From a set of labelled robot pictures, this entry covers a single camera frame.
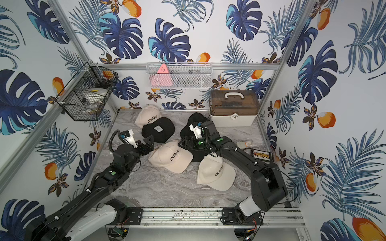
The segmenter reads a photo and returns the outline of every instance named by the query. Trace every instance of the blue monstera leaf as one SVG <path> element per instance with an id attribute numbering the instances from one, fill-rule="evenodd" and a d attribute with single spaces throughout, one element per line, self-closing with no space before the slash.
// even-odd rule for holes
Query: blue monstera leaf
<path id="1" fill-rule="evenodd" d="M 163 19 L 156 20 L 156 37 L 149 38 L 149 49 L 151 55 L 165 62 L 185 62 L 189 56 L 190 44 L 187 35 L 183 34 L 179 28 L 173 28 L 174 25 L 165 22 L 161 31 Z"/>
<path id="2" fill-rule="evenodd" d="M 318 30 L 316 28 L 311 27 L 308 29 L 308 26 L 310 25 L 310 23 L 311 23 L 311 19 L 309 19 L 307 21 L 306 25 L 304 26 L 304 28 L 303 28 L 303 30 L 298 38 L 298 41 L 296 42 L 295 47 L 293 48 L 292 53 L 287 60 L 287 64 L 290 67 L 296 66 L 298 61 L 301 61 L 303 59 L 306 51 L 309 50 L 309 48 L 312 44 L 312 39 L 310 36 L 313 37 L 313 40 L 315 40 L 316 37 L 318 36 Z M 290 37 L 291 37 L 291 34 L 292 34 L 294 27 L 295 26 L 292 26 L 289 29 L 287 36 L 284 38 L 283 44 L 281 45 L 281 53 L 284 53 L 284 50 L 288 44 L 288 41 L 290 40 Z"/>
<path id="3" fill-rule="evenodd" d="M 3 135 L 36 124 L 47 108 L 47 101 L 39 85 L 25 73 L 19 73 L 12 81 L 10 78 L 14 73 L 9 69 L 0 71 L 0 132 Z"/>
<path id="4" fill-rule="evenodd" d="M 253 92 L 256 94 L 258 99 L 263 98 L 265 91 L 267 90 L 267 87 L 269 83 L 271 82 L 271 78 L 266 79 L 263 82 L 262 78 L 259 78 L 257 80 L 254 80 L 247 84 L 246 90 L 253 90 Z"/>
<path id="5" fill-rule="evenodd" d="M 237 0 L 237 7 L 233 4 L 228 7 L 226 25 L 241 40 L 251 40 L 259 31 L 263 13 L 254 8 L 260 5 L 251 0 Z"/>
<path id="6" fill-rule="evenodd" d="M 17 200 L 9 200 L 4 207 L 3 215 L 1 217 L 1 226 L 7 231 L 0 230 L 1 241 L 23 241 L 25 235 L 25 225 L 39 216 L 44 219 L 44 205 L 39 205 L 39 202 L 28 200 L 20 200 L 15 204 Z"/>
<path id="7" fill-rule="evenodd" d="M 186 106 L 180 102 L 162 103 L 162 107 L 166 110 L 186 110 Z"/>
<path id="8" fill-rule="evenodd" d="M 25 2 L 33 11 L 33 13 L 27 13 L 29 20 L 43 37 L 60 44 L 70 42 L 59 20 L 46 2 L 39 0 L 25 0 Z"/>
<path id="9" fill-rule="evenodd" d="M 133 81 L 132 77 L 126 77 L 121 81 L 118 81 L 115 87 L 113 88 L 113 93 L 116 97 L 119 97 L 124 100 L 134 99 L 139 96 L 139 88 L 137 83 Z"/>
<path id="10" fill-rule="evenodd" d="M 323 223 L 320 232 L 322 241 L 361 241 L 356 233 L 339 218 Z"/>
<path id="11" fill-rule="evenodd" d="M 299 85 L 301 96 L 310 104 L 314 104 L 325 97 L 337 81 L 335 75 L 326 71 L 327 69 L 334 72 L 338 71 L 338 63 L 334 60 L 336 58 L 335 50 L 329 49 L 324 54 L 332 46 L 334 46 L 333 42 L 328 41 L 318 52 L 315 60 L 310 55 L 300 68 Z"/>
<path id="12" fill-rule="evenodd" d="M 83 154 L 83 159 L 80 159 L 79 166 L 76 168 L 74 181 L 80 181 L 86 177 L 96 154 L 96 152 L 86 152 Z"/>
<path id="13" fill-rule="evenodd" d="M 113 53 L 121 59 L 135 59 L 142 54 L 141 23 L 138 19 L 125 19 L 122 22 L 118 15 L 107 13 L 99 18 L 103 39 Z"/>

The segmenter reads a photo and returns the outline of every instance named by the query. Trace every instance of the storage box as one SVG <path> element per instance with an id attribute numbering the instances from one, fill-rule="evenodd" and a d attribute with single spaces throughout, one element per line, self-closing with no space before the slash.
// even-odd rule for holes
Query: storage box
<path id="1" fill-rule="evenodd" d="M 252 90 L 212 90 L 209 105 L 216 127 L 250 126 L 260 108 Z"/>

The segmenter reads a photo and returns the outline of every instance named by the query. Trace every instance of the black mounting plate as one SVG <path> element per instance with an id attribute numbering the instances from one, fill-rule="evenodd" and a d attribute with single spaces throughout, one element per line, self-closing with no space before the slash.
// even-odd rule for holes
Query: black mounting plate
<path id="1" fill-rule="evenodd" d="M 235 211 L 236 211 L 236 209 L 234 207 L 226 207 L 226 208 L 222 209 L 221 213 L 222 213 L 223 225 L 254 226 L 255 223 L 253 222 L 252 218 L 254 218 L 256 220 L 257 226 L 263 225 L 263 219 L 261 216 L 261 212 L 254 213 L 253 215 L 246 218 L 246 220 L 243 223 L 241 223 L 241 222 L 238 222 L 239 219 L 236 217 Z"/>

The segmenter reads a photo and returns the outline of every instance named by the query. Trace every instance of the white box handle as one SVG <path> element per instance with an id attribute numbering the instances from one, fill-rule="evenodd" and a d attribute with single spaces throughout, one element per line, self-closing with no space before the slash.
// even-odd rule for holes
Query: white box handle
<path id="1" fill-rule="evenodd" d="M 228 96 L 230 95 L 237 95 L 237 96 L 240 96 L 242 99 L 244 99 L 244 95 L 242 93 L 239 93 L 239 92 L 228 92 L 225 94 L 225 99 L 228 99 Z"/>

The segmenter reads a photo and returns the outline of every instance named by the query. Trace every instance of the marble surface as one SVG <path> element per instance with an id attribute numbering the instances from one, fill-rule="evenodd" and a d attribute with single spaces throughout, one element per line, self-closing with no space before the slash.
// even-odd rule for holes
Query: marble surface
<path id="1" fill-rule="evenodd" d="M 132 129 L 135 140 L 142 140 L 141 129 L 134 124 L 138 111 L 120 111 L 112 132 Z M 162 116 L 168 117 L 175 125 L 175 133 L 169 140 L 180 140 L 179 133 L 186 125 L 193 111 L 163 111 Z M 208 111 L 200 111 L 208 116 Z M 257 123 L 248 127 L 218 127 L 221 136 L 228 136 L 235 143 L 239 141 L 252 141 L 253 147 L 265 150 L 262 137 Z M 118 137 L 113 141 L 116 149 L 121 142 Z M 197 171 L 199 162 L 192 162 L 187 169 L 176 174 L 165 168 L 154 167 L 148 156 L 141 158 L 141 167 L 138 171 L 130 174 L 129 178 L 106 200 L 119 199 L 127 206 L 135 207 L 234 207 L 251 193 L 251 181 L 249 178 L 230 161 L 225 160 L 236 170 L 236 179 L 233 186 L 225 191 L 217 191 L 207 185 L 197 184 Z M 112 155 L 107 144 L 97 160 L 93 175 L 105 169 L 112 162 Z"/>

